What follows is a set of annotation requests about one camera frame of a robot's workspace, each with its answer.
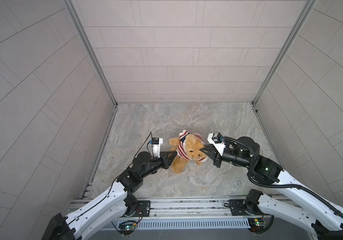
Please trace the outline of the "tan plush teddy bear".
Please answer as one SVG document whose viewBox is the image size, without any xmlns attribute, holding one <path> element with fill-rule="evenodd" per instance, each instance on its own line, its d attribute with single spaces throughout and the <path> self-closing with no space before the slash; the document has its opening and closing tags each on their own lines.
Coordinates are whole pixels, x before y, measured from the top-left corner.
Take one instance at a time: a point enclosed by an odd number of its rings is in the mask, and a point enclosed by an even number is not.
<svg viewBox="0 0 343 240">
<path fill-rule="evenodd" d="M 200 134 L 189 133 L 183 130 L 178 138 L 169 140 L 171 151 L 176 151 L 171 168 L 175 174 L 180 174 L 190 161 L 195 162 L 198 166 L 204 163 L 208 156 L 201 151 L 205 147 L 205 141 Z"/>
</svg>

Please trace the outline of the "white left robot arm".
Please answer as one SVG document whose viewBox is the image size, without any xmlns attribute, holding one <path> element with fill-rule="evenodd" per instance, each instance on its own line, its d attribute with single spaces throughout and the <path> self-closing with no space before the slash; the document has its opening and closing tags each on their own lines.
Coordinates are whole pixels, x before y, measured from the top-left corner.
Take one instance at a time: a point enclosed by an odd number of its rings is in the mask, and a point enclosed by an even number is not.
<svg viewBox="0 0 343 240">
<path fill-rule="evenodd" d="M 88 240 L 110 221 L 131 215 L 137 203 L 133 193 L 142 186 L 143 179 L 160 168 L 168 169 L 176 156 L 176 151 L 161 152 L 158 157 L 139 153 L 105 192 L 66 216 L 59 213 L 52 217 L 42 239 Z"/>
</svg>

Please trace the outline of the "red white striped knit sweater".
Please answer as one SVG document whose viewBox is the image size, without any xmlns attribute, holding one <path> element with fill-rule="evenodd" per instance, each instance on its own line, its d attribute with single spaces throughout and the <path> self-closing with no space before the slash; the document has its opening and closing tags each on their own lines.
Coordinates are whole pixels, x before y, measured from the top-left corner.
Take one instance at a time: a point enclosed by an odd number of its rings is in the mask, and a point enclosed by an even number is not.
<svg viewBox="0 0 343 240">
<path fill-rule="evenodd" d="M 202 163 L 208 159 L 208 157 L 200 151 L 206 144 L 200 134 L 192 134 L 183 130 L 180 133 L 179 141 L 177 147 L 179 157 Z"/>
</svg>

